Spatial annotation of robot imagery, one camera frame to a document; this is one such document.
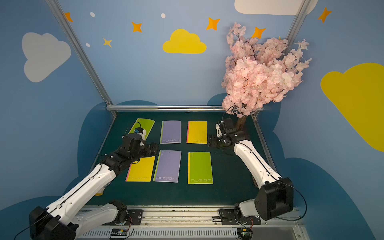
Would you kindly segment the green cover notebook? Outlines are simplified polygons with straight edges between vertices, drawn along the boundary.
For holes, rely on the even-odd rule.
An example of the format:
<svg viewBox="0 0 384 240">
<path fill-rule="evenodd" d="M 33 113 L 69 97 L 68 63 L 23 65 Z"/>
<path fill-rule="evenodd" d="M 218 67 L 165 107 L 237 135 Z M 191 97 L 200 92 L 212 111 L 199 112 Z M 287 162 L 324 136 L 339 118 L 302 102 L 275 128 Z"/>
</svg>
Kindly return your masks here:
<svg viewBox="0 0 384 240">
<path fill-rule="evenodd" d="M 137 120 L 134 122 L 133 126 L 131 127 L 129 134 L 134 134 L 135 128 L 142 127 L 143 129 L 146 130 L 146 139 L 147 139 L 154 124 L 155 124 L 154 120 L 137 118 Z"/>
</svg>

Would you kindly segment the white lined notebook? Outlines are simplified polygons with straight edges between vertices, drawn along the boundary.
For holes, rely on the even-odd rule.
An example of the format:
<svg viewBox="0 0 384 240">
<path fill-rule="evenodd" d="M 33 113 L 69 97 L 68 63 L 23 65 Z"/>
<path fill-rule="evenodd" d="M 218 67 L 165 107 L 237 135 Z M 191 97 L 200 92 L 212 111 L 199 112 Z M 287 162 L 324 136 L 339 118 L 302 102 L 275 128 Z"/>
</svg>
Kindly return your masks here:
<svg viewBox="0 0 384 240">
<path fill-rule="evenodd" d="M 180 144 L 181 121 L 163 121 L 161 129 L 160 144 Z"/>
</svg>

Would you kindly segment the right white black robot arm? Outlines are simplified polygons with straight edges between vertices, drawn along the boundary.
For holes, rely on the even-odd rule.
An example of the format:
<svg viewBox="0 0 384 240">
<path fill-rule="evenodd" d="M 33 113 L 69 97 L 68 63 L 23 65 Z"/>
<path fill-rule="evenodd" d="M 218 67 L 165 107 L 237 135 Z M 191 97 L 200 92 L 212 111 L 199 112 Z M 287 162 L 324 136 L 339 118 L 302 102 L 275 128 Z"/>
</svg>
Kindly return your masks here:
<svg viewBox="0 0 384 240">
<path fill-rule="evenodd" d="M 294 185 L 273 170 L 243 131 L 238 131 L 228 118 L 215 125 L 216 134 L 210 135 L 211 148 L 230 148 L 243 161 L 256 181 L 259 192 L 255 199 L 235 204 L 235 219 L 242 222 L 249 217 L 267 221 L 291 212 L 294 208 Z"/>
</svg>

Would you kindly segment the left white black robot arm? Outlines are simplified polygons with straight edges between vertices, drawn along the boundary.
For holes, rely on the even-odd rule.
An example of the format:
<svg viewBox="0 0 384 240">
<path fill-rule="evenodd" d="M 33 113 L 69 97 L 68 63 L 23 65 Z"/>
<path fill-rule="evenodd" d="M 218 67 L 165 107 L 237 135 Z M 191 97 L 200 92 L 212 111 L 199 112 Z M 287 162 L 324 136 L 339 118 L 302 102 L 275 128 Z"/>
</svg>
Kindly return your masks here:
<svg viewBox="0 0 384 240">
<path fill-rule="evenodd" d="M 31 211 L 31 239 L 75 240 L 103 224 L 127 221 L 127 206 L 120 201 L 111 201 L 82 215 L 78 212 L 97 192 L 129 169 L 132 163 L 158 153 L 159 145 L 147 144 L 140 134 L 124 135 L 122 145 L 103 156 L 101 163 L 75 187 L 46 208 L 36 207 Z"/>
</svg>

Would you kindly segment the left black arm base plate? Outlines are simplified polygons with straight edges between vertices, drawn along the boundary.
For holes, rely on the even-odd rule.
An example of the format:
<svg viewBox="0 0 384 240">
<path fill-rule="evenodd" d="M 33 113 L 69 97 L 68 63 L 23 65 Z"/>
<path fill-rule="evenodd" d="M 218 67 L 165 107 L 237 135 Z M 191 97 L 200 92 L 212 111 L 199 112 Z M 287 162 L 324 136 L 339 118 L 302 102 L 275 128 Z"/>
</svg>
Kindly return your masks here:
<svg viewBox="0 0 384 240">
<path fill-rule="evenodd" d="M 117 218 L 111 222 L 112 226 L 139 226 L 143 218 L 143 210 L 128 209 L 125 213 L 118 213 Z"/>
</svg>

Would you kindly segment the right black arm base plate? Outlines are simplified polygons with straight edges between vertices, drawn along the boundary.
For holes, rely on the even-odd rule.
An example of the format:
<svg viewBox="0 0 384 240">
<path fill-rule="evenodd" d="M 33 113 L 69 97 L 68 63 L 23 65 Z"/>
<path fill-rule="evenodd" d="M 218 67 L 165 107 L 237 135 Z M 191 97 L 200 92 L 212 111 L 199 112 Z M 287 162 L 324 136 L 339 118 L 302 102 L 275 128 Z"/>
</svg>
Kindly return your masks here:
<svg viewBox="0 0 384 240">
<path fill-rule="evenodd" d="M 261 225 L 261 219 L 256 216 L 245 217 L 238 209 L 219 209 L 222 225 Z"/>
</svg>

